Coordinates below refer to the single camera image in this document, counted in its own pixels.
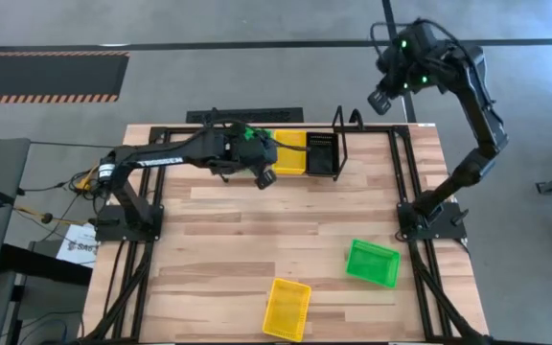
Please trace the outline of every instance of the black metal frame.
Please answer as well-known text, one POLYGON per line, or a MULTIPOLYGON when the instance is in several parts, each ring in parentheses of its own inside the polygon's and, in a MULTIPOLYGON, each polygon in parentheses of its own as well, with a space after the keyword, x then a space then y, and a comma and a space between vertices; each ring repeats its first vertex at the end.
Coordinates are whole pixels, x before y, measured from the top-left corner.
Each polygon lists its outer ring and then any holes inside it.
MULTIPOLYGON (((348 160, 348 149, 346 144, 346 133, 385 133, 389 138, 389 146, 391 149, 391 155, 393 159, 394 171, 396 176, 396 182, 398 186, 398 193, 400 195, 400 203, 407 202, 408 196, 405 188, 405 181, 403 175, 403 167, 401 158, 398 150, 398 137, 403 141, 404 150, 406 154, 406 160, 408 162, 408 169, 410 170, 410 176, 412 181, 412 189, 415 196, 418 196, 421 193, 421 183, 419 180, 419 174, 417 171, 416 161, 414 157, 414 151, 412 148, 412 142, 410 140, 410 132, 408 126, 366 126, 363 123, 363 120, 359 112, 355 109, 351 114, 349 119, 349 124, 352 126, 344 125, 344 117, 342 114, 342 107, 339 106, 333 117, 333 122, 331 126, 303 126, 303 128, 332 128, 334 133, 341 134, 342 144, 344 148, 344 159, 340 163, 339 173, 344 168, 346 161, 348 160)), ((263 128, 273 129, 273 128, 300 128, 301 126, 271 126, 266 125, 262 126, 263 128)), ((155 126, 150 129, 149 142, 154 143, 158 138, 163 138, 164 142, 169 142, 174 134, 189 134, 196 131, 195 127, 162 127, 155 126)), ((157 176, 155 181, 154 196, 152 199, 152 205, 160 205, 164 180, 165 180, 165 167, 160 167, 157 169, 157 176)), ((139 196, 146 197, 148 191, 150 179, 150 170, 144 170, 142 173, 142 180, 140 183, 140 193, 139 196)), ((452 304, 449 302, 446 295, 441 291, 442 282, 440 279, 440 271, 438 268, 438 262, 436 259, 435 248, 433 246, 432 240, 424 240, 425 244, 425 254, 426 261, 429 267, 429 270, 418 270, 413 269, 414 272, 414 281, 415 289, 419 302, 419 309, 421 313, 421 320, 423 324, 423 330, 425 335, 425 341, 435 342, 442 341, 444 343, 460 341, 461 338, 455 338, 452 336, 452 331, 450 328, 448 313, 443 306, 446 306, 449 311, 456 310, 452 307, 452 304), (438 311, 440 316, 440 325, 442 329, 442 335, 436 335, 433 332, 431 316, 429 314, 428 301, 426 296, 426 290, 424 281, 430 279, 431 282, 428 284, 430 290, 436 296, 438 311)), ((144 306, 146 303, 146 290, 149 281, 149 271, 150 271, 150 261, 152 257, 152 250, 154 248, 154 242, 146 242, 145 251, 141 262, 138 264, 137 268, 133 270, 135 257, 138 250, 138 242, 130 241, 129 247, 126 255, 126 264, 123 273, 123 281, 121 294, 117 300, 112 305, 112 308, 108 311, 106 317, 100 324, 96 331, 91 333, 82 343, 138 343, 140 330, 142 326, 142 318, 144 314, 144 306), (129 337, 122 337, 123 329, 123 320, 125 318, 125 306, 127 300, 131 293, 138 287, 138 294, 136 299, 135 310, 132 319, 131 334, 129 337), (110 326, 114 326, 111 339, 104 339, 110 326)), ((408 242, 408 249, 411 254, 411 259, 413 261, 413 268, 415 265, 423 265, 421 259, 421 253, 416 241, 408 242)), ((338 344, 349 344, 351 342, 341 342, 338 344)), ((376 344, 384 344, 386 342, 376 342, 376 344)))

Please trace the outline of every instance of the paper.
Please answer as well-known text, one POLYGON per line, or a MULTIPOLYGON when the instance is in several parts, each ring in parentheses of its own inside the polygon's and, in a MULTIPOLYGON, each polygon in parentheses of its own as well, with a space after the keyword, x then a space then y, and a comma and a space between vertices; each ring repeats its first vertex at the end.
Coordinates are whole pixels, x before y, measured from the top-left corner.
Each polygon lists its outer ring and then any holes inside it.
POLYGON ((97 242, 93 225, 70 225, 65 240, 58 249, 57 259, 93 268, 97 259, 97 242))

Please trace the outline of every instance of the wooden tabletop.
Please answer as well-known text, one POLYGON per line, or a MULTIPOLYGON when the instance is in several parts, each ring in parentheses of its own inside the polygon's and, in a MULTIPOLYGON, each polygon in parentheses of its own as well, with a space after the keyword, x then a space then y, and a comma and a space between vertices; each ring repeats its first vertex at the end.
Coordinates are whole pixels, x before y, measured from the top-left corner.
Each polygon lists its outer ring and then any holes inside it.
MULTIPOLYGON (((146 144, 151 126, 128 126, 125 144, 146 144)), ((410 125, 410 135, 423 189, 433 188, 447 176, 438 131, 434 125, 410 125)), ((140 341, 278 341, 262 333, 275 277, 312 288, 304 341, 423 340, 407 245, 394 239, 399 198, 387 136, 350 133, 347 142, 349 161, 337 182, 279 176, 260 191, 250 175, 224 184, 208 170, 168 167, 165 220, 153 252, 140 341), (347 276, 352 239, 402 254, 396 288, 347 276)), ((405 163, 402 143, 399 148, 405 163)), ((407 167, 403 170, 410 189, 407 167)), ((130 181, 138 186, 140 173, 130 181)), ((445 292, 471 325, 486 333, 470 258, 454 241, 434 244, 445 292)), ((87 331, 102 317, 118 246, 108 242, 99 248, 83 314, 87 331)), ((125 253, 124 248, 117 281, 125 253)), ((118 290, 115 284, 110 301, 118 290)), ((123 335, 129 334, 134 298, 129 305, 123 335)), ((439 334, 435 308, 431 312, 439 334)))

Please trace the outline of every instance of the concrete floor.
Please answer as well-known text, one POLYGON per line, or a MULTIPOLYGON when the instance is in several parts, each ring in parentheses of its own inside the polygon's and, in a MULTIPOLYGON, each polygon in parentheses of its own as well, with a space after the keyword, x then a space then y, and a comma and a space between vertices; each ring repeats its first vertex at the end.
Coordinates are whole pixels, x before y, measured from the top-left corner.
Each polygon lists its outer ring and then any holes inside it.
MULTIPOLYGON (((396 21, 432 18, 460 38, 552 38, 550 0, 407 0, 393 10, 396 21)), ((363 39, 383 19, 379 0, 0 0, 0 45, 363 39)), ((552 46, 487 47, 486 56, 511 143, 479 186, 457 195, 471 210, 472 264, 494 337, 552 343, 552 196, 534 187, 552 178, 552 46)), ((365 101, 380 79, 375 58, 370 48, 134 52, 118 102, 2 104, 0 138, 117 145, 127 124, 179 123, 212 106, 303 106, 307 121, 328 121, 342 104, 366 122, 402 122, 400 103, 379 117, 365 101)), ((419 122, 437 123, 453 169, 473 146, 460 106, 436 90, 413 102, 419 122)), ((23 187, 66 179, 106 152, 33 146, 23 187)), ((56 191, 23 203, 57 214, 70 200, 56 191)), ((90 210, 79 202, 69 218, 90 210)), ((43 235, 14 218, 7 242, 43 235)))

